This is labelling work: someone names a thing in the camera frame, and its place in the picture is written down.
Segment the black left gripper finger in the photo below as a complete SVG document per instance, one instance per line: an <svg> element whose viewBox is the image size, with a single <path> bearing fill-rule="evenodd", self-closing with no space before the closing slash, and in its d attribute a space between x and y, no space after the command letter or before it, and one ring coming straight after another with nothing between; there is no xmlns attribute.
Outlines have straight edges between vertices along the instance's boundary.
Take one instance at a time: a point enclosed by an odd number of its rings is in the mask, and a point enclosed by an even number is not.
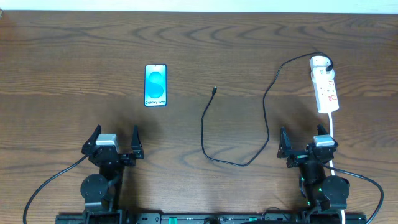
<svg viewBox="0 0 398 224"><path fill-rule="evenodd" d="M84 143L83 149L92 149L95 144L98 136L101 134L101 126L97 125L93 134L88 138L88 140Z"/></svg>
<svg viewBox="0 0 398 224"><path fill-rule="evenodd" d="M131 149L133 152L142 152L142 144L139 139L138 127L136 125L134 126L134 130L133 130L133 134L132 134Z"/></svg>

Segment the blue Galaxy smartphone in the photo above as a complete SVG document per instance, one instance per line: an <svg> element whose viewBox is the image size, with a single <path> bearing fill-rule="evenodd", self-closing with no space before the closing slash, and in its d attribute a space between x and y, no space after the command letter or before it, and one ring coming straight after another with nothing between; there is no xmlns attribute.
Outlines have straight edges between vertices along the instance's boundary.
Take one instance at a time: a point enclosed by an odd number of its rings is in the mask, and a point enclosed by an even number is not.
<svg viewBox="0 0 398 224"><path fill-rule="evenodd" d="M144 105L157 107L167 105L167 66L153 64L145 66Z"/></svg>

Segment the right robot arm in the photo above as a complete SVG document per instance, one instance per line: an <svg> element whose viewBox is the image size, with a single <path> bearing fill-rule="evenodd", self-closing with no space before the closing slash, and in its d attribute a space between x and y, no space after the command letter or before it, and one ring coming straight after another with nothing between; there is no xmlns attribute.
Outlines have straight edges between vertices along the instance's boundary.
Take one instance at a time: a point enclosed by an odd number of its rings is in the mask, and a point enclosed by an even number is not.
<svg viewBox="0 0 398 224"><path fill-rule="evenodd" d="M295 150L282 127L277 157L286 159L288 168L300 169L300 191L309 203L309 209L302 212L303 221L310 223L316 215L329 215L333 223L338 223L343 220L341 211L347 208L350 184L345 178L325 174L338 143L322 125L317 126L317 131L305 149Z"/></svg>

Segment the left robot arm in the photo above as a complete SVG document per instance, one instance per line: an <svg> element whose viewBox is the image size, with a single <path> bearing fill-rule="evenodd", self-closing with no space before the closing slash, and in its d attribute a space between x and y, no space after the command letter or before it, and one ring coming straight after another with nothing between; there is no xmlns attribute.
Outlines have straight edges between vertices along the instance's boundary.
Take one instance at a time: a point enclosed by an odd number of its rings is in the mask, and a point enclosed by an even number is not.
<svg viewBox="0 0 398 224"><path fill-rule="evenodd" d="M97 126L82 146L81 152L99 167L97 174L89 175L81 184L80 193L85 200L84 223L131 223L127 210L119 207L119 198L126 167L134 167L144 158L137 126L134 127L131 151L121 153L117 135L101 134Z"/></svg>

